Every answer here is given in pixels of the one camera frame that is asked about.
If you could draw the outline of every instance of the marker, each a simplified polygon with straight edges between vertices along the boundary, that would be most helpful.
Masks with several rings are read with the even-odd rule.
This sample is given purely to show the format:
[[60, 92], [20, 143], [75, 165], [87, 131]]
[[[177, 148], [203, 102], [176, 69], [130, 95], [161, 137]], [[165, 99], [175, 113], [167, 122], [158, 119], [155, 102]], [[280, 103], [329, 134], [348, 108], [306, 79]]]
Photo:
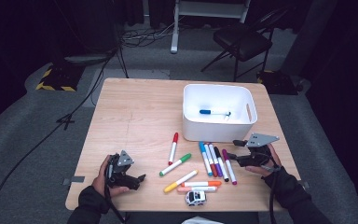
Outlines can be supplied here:
[[220, 168], [222, 168], [223, 178], [225, 178], [225, 181], [228, 182], [228, 175], [225, 168], [225, 164], [223, 163], [222, 156], [220, 155], [219, 148], [214, 147], [214, 153], [216, 154], [217, 160], [219, 161]]
[[208, 173], [208, 176], [212, 176], [213, 173], [211, 167], [209, 166], [208, 157], [206, 156], [205, 147], [202, 142], [199, 142], [199, 147], [202, 154], [202, 158], [204, 159], [206, 172]]
[[191, 190], [203, 190], [203, 191], [217, 191], [217, 187], [179, 187], [177, 188], [179, 192], [188, 192]]
[[209, 166], [211, 166], [212, 174], [214, 177], [217, 177], [216, 167], [214, 167], [211, 150], [209, 149], [207, 144], [204, 144], [206, 157], [208, 158]]
[[180, 186], [182, 187], [218, 187], [222, 185], [222, 181], [214, 180], [214, 181], [199, 181], [199, 182], [185, 182]]
[[163, 171], [159, 172], [159, 176], [166, 175], [169, 171], [173, 170], [173, 168], [175, 168], [176, 166], [178, 166], [178, 165], [184, 163], [185, 161], [187, 161], [188, 159], [190, 159], [190, 157], [191, 157], [191, 153], [185, 154], [185, 156], [182, 157], [179, 161], [176, 161], [175, 163], [173, 163], [169, 167], [165, 168]]
[[178, 144], [178, 133], [175, 133], [172, 140], [172, 148], [171, 148], [171, 155], [170, 159], [168, 160], [168, 165], [172, 165], [173, 163], [173, 156], [175, 155], [176, 145]]
[[200, 114], [230, 116], [231, 112], [229, 112], [226, 109], [214, 109], [214, 110], [200, 110]]
[[211, 151], [214, 167], [216, 168], [217, 176], [222, 177], [222, 169], [220, 168], [219, 161], [217, 160], [216, 153], [214, 152], [212, 143], [209, 144], [209, 150]]
[[189, 178], [191, 178], [194, 175], [196, 175], [198, 172], [199, 172], [198, 170], [194, 170], [194, 171], [190, 172], [188, 175], [185, 175], [182, 178], [180, 178], [178, 181], [171, 183], [167, 188], [164, 189], [164, 192], [165, 193], [170, 192], [171, 190], [175, 189], [176, 187], [178, 187], [183, 182], [187, 181]]
[[234, 171], [232, 170], [231, 163], [229, 162], [229, 157], [225, 149], [222, 150], [223, 157], [225, 158], [226, 165], [228, 168], [229, 176], [231, 177], [231, 182], [233, 185], [237, 185], [237, 179], [235, 178]]

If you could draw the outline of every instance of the chair backrest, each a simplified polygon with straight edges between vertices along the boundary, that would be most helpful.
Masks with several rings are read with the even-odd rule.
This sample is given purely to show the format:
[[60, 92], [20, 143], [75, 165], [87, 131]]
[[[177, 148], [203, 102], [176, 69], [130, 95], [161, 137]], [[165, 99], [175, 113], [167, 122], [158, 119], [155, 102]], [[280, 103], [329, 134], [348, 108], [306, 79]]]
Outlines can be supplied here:
[[288, 11], [294, 9], [293, 5], [280, 7], [270, 11], [267, 15], [251, 24], [250, 29], [253, 31], [266, 30], [274, 28], [277, 21], [279, 21]]

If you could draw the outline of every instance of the green marker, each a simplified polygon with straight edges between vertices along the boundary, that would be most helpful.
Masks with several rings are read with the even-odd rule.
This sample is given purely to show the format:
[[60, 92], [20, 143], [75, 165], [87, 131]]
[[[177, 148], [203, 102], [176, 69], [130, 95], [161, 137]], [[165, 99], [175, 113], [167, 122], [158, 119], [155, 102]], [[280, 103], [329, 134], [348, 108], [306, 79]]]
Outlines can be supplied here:
[[159, 172], [159, 176], [166, 175], [169, 171], [173, 170], [173, 168], [175, 168], [176, 166], [178, 166], [178, 165], [184, 163], [185, 161], [187, 161], [188, 159], [190, 159], [190, 157], [191, 157], [191, 153], [185, 154], [185, 156], [182, 157], [179, 161], [174, 162], [172, 165], [165, 168], [165, 170]]

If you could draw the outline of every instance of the black chair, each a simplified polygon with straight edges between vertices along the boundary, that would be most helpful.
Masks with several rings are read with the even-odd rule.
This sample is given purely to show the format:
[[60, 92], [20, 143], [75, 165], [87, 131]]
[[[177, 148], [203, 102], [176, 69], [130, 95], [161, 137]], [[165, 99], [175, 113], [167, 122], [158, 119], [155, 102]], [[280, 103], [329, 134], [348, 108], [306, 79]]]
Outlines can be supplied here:
[[[262, 16], [259, 20], [251, 25], [244, 23], [238, 23], [224, 27], [213, 34], [213, 40], [220, 45], [224, 50], [217, 55], [210, 63], [201, 69], [201, 72], [205, 71], [211, 64], [223, 59], [227, 56], [235, 57], [235, 69], [234, 78], [235, 82], [238, 77], [252, 71], [260, 64], [263, 64], [262, 71], [266, 67], [267, 57], [269, 55], [269, 49], [272, 46], [272, 35], [275, 29], [275, 25], [288, 11], [293, 9], [292, 6], [280, 7], [270, 11], [265, 16]], [[268, 37], [264, 37], [263, 34], [269, 33]], [[249, 70], [237, 75], [238, 73], [238, 61], [246, 62], [255, 56], [265, 52], [264, 61], [253, 66]]]

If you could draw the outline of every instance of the hand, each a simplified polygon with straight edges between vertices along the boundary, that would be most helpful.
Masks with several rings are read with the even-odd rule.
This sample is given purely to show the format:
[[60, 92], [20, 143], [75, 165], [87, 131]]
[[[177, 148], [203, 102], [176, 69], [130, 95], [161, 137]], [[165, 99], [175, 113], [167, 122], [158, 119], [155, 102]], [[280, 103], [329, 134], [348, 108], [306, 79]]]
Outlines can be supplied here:
[[[277, 153], [275, 152], [275, 149], [272, 146], [272, 144], [268, 144], [268, 147], [269, 147], [269, 150], [271, 151], [272, 158], [274, 158], [275, 162], [279, 166], [282, 166], [281, 161], [280, 161]], [[265, 165], [267, 167], [273, 168], [274, 167], [274, 162], [272, 160], [269, 160]], [[247, 170], [249, 172], [252, 172], [252, 173], [255, 173], [255, 174], [260, 174], [260, 175], [262, 175], [264, 177], [266, 177], [266, 176], [271, 174], [269, 171], [267, 171], [266, 169], [264, 169], [263, 167], [260, 167], [260, 166], [246, 166], [245, 170]]]
[[[107, 166], [107, 163], [109, 162], [110, 156], [106, 156], [105, 160], [103, 161], [103, 164], [100, 168], [100, 173], [98, 173], [98, 176], [95, 177], [94, 181], [92, 181], [92, 186], [94, 189], [100, 193], [104, 197], [104, 187], [105, 187], [105, 177], [104, 177], [104, 171]], [[116, 188], [109, 188], [110, 191], [110, 197], [113, 198], [114, 196], [117, 196], [121, 193], [127, 192], [130, 189], [127, 187], [116, 187]]]

